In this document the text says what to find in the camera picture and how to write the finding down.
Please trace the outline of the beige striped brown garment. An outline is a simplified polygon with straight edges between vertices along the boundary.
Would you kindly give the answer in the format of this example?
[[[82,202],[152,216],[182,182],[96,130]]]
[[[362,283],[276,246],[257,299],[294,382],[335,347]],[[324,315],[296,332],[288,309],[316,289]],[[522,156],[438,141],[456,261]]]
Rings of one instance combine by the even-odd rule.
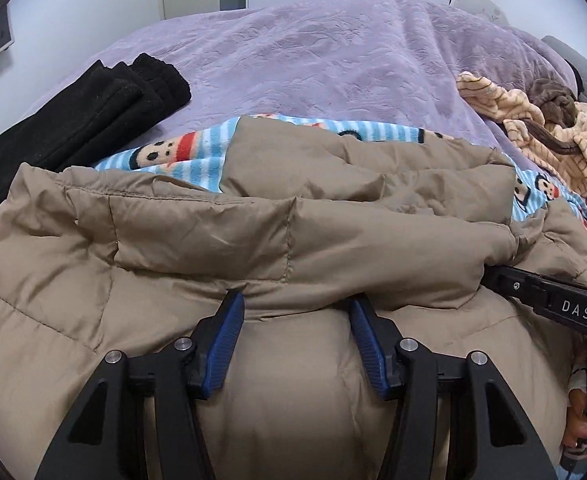
[[[587,197],[587,103],[574,99],[571,89],[539,78],[527,91],[507,90],[470,72],[457,76],[456,87],[479,115],[503,127],[525,157]]]

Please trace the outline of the blue monkey print blanket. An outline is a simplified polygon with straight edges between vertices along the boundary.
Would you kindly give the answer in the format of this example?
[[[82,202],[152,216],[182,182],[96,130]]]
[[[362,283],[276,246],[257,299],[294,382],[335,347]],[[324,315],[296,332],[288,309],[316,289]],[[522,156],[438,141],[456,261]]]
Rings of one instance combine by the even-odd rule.
[[[272,114],[272,119],[297,126],[321,128],[334,133],[348,133],[365,142],[399,141],[418,143],[425,140],[427,130],[387,122],[336,122],[331,119],[300,118]],[[239,119],[230,118],[220,125],[192,130],[171,139],[154,141],[129,148],[100,160],[97,170],[118,169],[165,174],[209,191],[220,189],[220,178],[228,144]],[[582,197],[569,191],[556,178],[538,169],[516,169],[513,217],[523,220],[551,200],[563,198],[582,222],[587,232],[587,205]]]

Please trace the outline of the black folded garment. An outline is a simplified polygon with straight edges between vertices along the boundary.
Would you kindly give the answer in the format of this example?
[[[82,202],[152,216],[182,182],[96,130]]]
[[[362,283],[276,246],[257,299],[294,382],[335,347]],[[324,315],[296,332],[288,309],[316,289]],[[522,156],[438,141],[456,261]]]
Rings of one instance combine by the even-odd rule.
[[[53,172],[88,166],[188,104],[188,81],[143,53],[130,64],[97,61],[40,110],[0,135],[0,203],[21,164]]]

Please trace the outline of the tan puffer jacket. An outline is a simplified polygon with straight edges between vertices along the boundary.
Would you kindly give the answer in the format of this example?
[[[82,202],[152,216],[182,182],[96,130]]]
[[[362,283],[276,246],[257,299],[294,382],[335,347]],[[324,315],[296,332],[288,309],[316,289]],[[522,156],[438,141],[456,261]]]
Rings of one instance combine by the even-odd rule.
[[[363,292],[435,352],[487,352],[551,458],[571,330],[481,284],[489,264],[587,285],[587,231],[562,198],[523,212],[495,148],[426,134],[362,142],[239,120],[215,192],[150,172],[22,165],[0,204],[0,460],[31,479],[112,349],[189,334],[246,298],[224,387],[199,410],[221,479],[370,479],[393,408],[345,314]]]

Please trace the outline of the purple quilted bedspread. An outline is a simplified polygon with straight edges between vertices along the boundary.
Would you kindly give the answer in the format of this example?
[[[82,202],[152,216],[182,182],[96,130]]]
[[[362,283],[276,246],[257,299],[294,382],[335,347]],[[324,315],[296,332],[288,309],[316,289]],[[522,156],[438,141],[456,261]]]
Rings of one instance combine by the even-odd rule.
[[[190,102],[152,128],[174,136],[256,113],[415,126],[490,148],[501,129],[461,97],[457,76],[525,90],[575,87],[570,65],[527,32],[421,0],[311,0],[170,18],[98,52],[173,65]]]

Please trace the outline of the white round pillow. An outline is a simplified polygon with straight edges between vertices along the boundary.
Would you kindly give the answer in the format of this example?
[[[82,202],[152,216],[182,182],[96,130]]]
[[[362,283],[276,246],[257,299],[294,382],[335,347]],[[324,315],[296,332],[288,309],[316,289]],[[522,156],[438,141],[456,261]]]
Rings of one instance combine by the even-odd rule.
[[[495,25],[509,25],[505,12],[493,0],[453,0],[451,6]]]

